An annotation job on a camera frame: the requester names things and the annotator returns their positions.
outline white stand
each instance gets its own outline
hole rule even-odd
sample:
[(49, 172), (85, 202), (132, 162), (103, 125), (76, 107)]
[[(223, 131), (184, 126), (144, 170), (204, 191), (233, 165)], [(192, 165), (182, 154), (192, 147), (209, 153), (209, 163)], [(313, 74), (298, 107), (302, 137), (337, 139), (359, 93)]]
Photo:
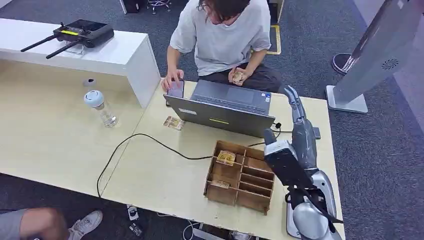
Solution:
[(359, 95), (358, 97), (356, 97), (355, 99), (347, 103), (339, 103), (339, 102), (336, 102), (334, 97), (334, 92), (333, 92), (334, 87), (335, 86), (333, 85), (328, 85), (325, 88), (325, 94), (327, 96), (329, 109), (359, 113), (359, 114), (368, 113), (367, 103), (365, 102), (365, 98), (363, 94)]
[(346, 76), (326, 86), (328, 108), (367, 113), (363, 93), (406, 62), (424, 10), (421, 0), (385, 0), (352, 54), (337, 54), (333, 68)]

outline white t-shirt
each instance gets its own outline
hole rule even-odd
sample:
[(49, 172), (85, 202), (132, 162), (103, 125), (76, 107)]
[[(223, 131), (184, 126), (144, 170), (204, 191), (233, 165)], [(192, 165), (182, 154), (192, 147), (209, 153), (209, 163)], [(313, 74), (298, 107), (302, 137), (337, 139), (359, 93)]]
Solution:
[(193, 50), (199, 76), (231, 69), (246, 63), (251, 49), (270, 49), (270, 10), (267, 0), (251, 0), (235, 22), (214, 25), (206, 20), (199, 0), (190, 0), (182, 10), (170, 46), (180, 53)]

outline hand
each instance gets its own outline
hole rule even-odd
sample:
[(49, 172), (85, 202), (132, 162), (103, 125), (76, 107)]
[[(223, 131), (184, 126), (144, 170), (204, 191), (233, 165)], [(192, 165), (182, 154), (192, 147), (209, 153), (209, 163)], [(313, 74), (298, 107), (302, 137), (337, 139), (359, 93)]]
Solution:
[(228, 81), (233, 83), (234, 74), (236, 74), (236, 67), (233, 67), (228, 73)]
[(237, 67), (236, 69), (235, 69), (235, 71), (234, 71), (234, 74), (236, 73), (236, 72), (240, 72), (240, 73), (242, 73), (243, 75), (241, 76), (241, 80), (240, 81), (238, 81), (238, 82), (234, 82), (234, 84), (236, 84), (237, 86), (239, 86), (239, 87), (241, 87), (242, 85), (243, 85), (243, 83), (250, 77), (250, 76), (252, 76), (252, 72), (250, 72), (249, 70), (246, 70), (246, 69), (243, 69), (243, 68), (240, 68), (240, 67)]
[(172, 80), (176, 82), (176, 85), (180, 86), (180, 80), (184, 78), (184, 71), (181, 69), (168, 69), (166, 77), (160, 83), (164, 91), (168, 91), (172, 86)]

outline sneaker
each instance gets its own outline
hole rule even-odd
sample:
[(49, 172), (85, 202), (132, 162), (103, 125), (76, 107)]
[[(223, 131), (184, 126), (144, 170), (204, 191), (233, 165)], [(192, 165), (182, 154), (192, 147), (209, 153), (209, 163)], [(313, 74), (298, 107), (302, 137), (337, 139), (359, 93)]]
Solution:
[(84, 235), (93, 231), (102, 222), (103, 213), (101, 211), (93, 211), (85, 216), (82, 220), (78, 220), (69, 228), (68, 240), (80, 240)]

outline robotic arm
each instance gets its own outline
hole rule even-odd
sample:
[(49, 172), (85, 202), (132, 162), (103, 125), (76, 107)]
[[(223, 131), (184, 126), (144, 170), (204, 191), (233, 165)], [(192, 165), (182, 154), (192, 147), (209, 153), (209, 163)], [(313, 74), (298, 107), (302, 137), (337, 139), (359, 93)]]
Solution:
[(301, 99), (294, 88), (284, 89), (292, 109), (291, 144), (276, 140), (271, 129), (264, 131), (265, 161), (288, 186), (287, 232), (303, 240), (341, 240), (333, 223), (336, 202), (325, 172), (317, 167), (317, 145), (312, 123), (306, 118)]

